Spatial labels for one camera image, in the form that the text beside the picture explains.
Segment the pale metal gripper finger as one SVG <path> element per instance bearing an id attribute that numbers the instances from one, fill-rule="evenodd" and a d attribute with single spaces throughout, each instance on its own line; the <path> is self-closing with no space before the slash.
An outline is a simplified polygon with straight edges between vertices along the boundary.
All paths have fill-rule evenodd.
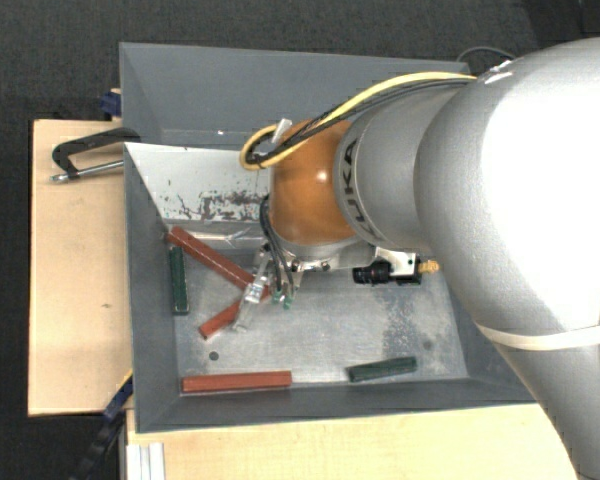
<path id="1" fill-rule="evenodd" d="M 265 286 L 251 283 L 244 291 L 238 312 L 232 324 L 234 331 L 246 331 L 255 316 L 263 297 Z"/>

